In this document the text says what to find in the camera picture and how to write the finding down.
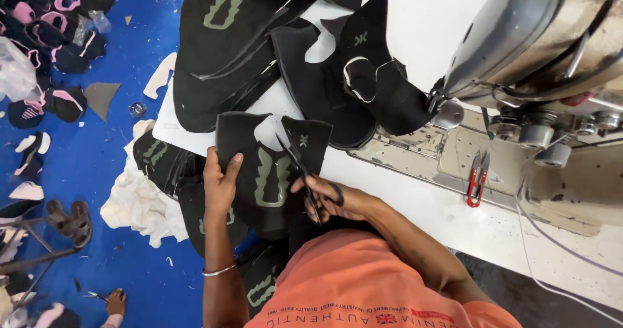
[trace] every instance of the union jack logo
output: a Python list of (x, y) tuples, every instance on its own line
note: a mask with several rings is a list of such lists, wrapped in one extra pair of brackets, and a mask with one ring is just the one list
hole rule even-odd
[(396, 316), (391, 315), (391, 314), (376, 315), (376, 323), (378, 324), (396, 323)]

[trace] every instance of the white table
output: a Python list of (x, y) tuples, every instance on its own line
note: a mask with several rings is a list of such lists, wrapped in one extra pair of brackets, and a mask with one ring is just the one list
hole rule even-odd
[[(407, 66), (413, 84), (428, 91), (446, 73), (456, 46), (484, 2), (389, 0), (387, 43), (391, 53)], [(333, 37), (319, 20), (346, 14), (349, 12), (344, 9), (318, 1), (303, 15), (322, 30), (319, 42), (306, 55), (307, 61), (322, 61), (335, 49)], [(262, 95), (248, 112), (302, 118), (283, 80)], [(273, 149), (278, 148), (271, 133), (275, 127), (274, 122), (266, 123), (256, 131), (256, 137)], [(214, 134), (189, 133), (181, 128), (173, 110), (172, 86), (168, 88), (153, 135), (202, 155), (214, 145)], [(471, 209), (457, 193), (378, 168), (331, 148), (325, 154), (321, 175), (384, 199), (446, 246), (530, 275), (516, 214), (485, 203)], [(526, 220), (523, 225), (530, 263), (538, 279), (623, 310), (623, 278), (572, 257), (540, 236)], [(545, 224), (541, 228), (582, 255), (623, 270), (623, 229), (604, 226), (598, 236), (582, 237)]]

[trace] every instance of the silver bangle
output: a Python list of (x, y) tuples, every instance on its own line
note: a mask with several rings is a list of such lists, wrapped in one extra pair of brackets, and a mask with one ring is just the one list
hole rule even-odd
[(230, 269), (234, 268), (234, 266), (235, 266), (235, 265), (236, 265), (236, 263), (234, 262), (234, 264), (233, 264), (232, 266), (228, 267), (228, 268), (221, 269), (220, 271), (211, 272), (211, 273), (206, 273), (206, 269), (204, 268), (204, 269), (202, 269), (202, 270), (201, 270), (201, 274), (202, 274), (204, 277), (218, 276), (219, 274), (221, 274), (221, 273), (223, 273), (223, 272), (227, 272), (227, 271), (229, 271)]

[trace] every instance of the hand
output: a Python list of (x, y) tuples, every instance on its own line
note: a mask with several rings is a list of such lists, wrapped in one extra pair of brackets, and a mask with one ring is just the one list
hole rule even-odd
[[(376, 210), (376, 207), (383, 202), (379, 198), (373, 197), (362, 190), (333, 182), (342, 190), (342, 195), (344, 196), (344, 205), (337, 206), (331, 201), (337, 200), (338, 195), (335, 189), (329, 185), (330, 181), (317, 176), (307, 176), (306, 182), (316, 199), (316, 208), (318, 209), (318, 216), (320, 216), (322, 223), (327, 222), (331, 216), (341, 216), (354, 221), (365, 220)], [(294, 182), (290, 191), (296, 193), (301, 189), (305, 189), (305, 185), (302, 179), (298, 179)], [(310, 199), (305, 198), (307, 215), (309, 215), (314, 222), (318, 222), (310, 203)]]
[(114, 314), (120, 314), (125, 316), (125, 293), (121, 288), (115, 289), (108, 296), (108, 305), (106, 305), (106, 312), (109, 316)]
[(216, 148), (207, 149), (206, 167), (203, 169), (203, 188), (206, 192), (206, 214), (204, 219), (226, 218), (236, 196), (236, 177), (242, 166), (242, 153), (236, 154), (227, 166), (225, 174), (221, 172)]

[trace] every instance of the cable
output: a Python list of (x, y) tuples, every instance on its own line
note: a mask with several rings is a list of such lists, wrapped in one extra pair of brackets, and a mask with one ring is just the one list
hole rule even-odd
[[(556, 143), (558, 143), (560, 140), (563, 140), (565, 137), (567, 137), (567, 135), (563, 135), (562, 137), (560, 137), (559, 139), (557, 139), (556, 141), (553, 141), (549, 144), (549, 146), (552, 146)], [(528, 159), (526, 159), (526, 161), (523, 163), (523, 165), (521, 166), (521, 170), (524, 171), (525, 170), (525, 166), (527, 163), (532, 162), (533, 158), (536, 156), (536, 154), (532, 155), (531, 157), (529, 157)], [(545, 238), (549, 239), (549, 241), (551, 241), (552, 243), (556, 244), (557, 246), (559, 246), (561, 249), (565, 250), (566, 252), (572, 254), (573, 256), (577, 257), (580, 260), (583, 260), (589, 264), (592, 264), (593, 266), (596, 266), (598, 268), (601, 268), (605, 271), (608, 271), (612, 274), (616, 274), (617, 276), (621, 276), (623, 277), (623, 273), (621, 273), (620, 271), (617, 271), (615, 269), (611, 269), (607, 266), (604, 266), (602, 264), (599, 264), (593, 260), (590, 260), (588, 258), (585, 258), (584, 256), (578, 254), (575, 251), (572, 251), (571, 249), (567, 248), (565, 245), (561, 244), (560, 242), (558, 242), (557, 240), (555, 240), (554, 238), (550, 237), (547, 233), (545, 233), (540, 227), (538, 227), (536, 225), (536, 223), (534, 222), (534, 219), (527, 213), (525, 212), (525, 210), (521, 207), (521, 205), (519, 204), (519, 196), (521, 196), (521, 192), (523, 191), (523, 186), (525, 184), (526, 178), (528, 177), (529, 173), (524, 173), (522, 172), (522, 179), (521, 179), (521, 185), (519, 186), (519, 189), (517, 191), (517, 194), (515, 195), (515, 203), (517, 204), (517, 207), (519, 208), (520, 213), (518, 214), (518, 218), (519, 218), (519, 232), (521, 233), (521, 243), (523, 244), (523, 252), (526, 255), (526, 262), (528, 263), (528, 270), (530, 272), (530, 277), (532, 277), (532, 279), (534, 280), (534, 282), (536, 284), (538, 284), (541, 288), (549, 291), (549, 292), (553, 292), (562, 296), (565, 296), (569, 299), (575, 300), (577, 302), (579, 302), (580, 304), (586, 306), (587, 308), (592, 309), (593, 311), (595, 311), (596, 313), (610, 319), (611, 321), (623, 326), (623, 322), (619, 321), (618, 319), (614, 318), (613, 316), (608, 315), (607, 313), (603, 312), (602, 310), (595, 308), (594, 306), (590, 305), (589, 303), (580, 300), (579, 298), (576, 298), (573, 295), (567, 294), (565, 292), (561, 292), (561, 291), (557, 291), (556, 289), (551, 289), (549, 287), (546, 287), (545, 285), (543, 285), (541, 283), (541, 281), (539, 281), (537, 278), (535, 278), (534, 274), (532, 273), (532, 266), (530, 266), (530, 258), (528, 257), (528, 249), (526, 247), (526, 241), (523, 235), (523, 224), (521, 223), (521, 215), (526, 216), (526, 218), (530, 221), (530, 223), (532, 224), (532, 226), (539, 232), (541, 233)]]

